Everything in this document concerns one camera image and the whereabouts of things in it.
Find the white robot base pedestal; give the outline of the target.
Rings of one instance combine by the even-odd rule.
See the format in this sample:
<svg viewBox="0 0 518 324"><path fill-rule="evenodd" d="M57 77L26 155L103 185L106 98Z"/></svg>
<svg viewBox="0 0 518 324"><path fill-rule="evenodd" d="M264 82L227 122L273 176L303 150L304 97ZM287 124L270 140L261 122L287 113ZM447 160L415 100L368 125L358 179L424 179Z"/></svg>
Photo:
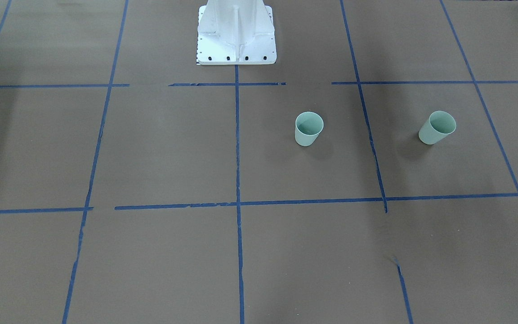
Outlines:
<svg viewBox="0 0 518 324"><path fill-rule="evenodd" d="M273 10L263 0L209 0L198 11L196 63L274 64Z"/></svg>

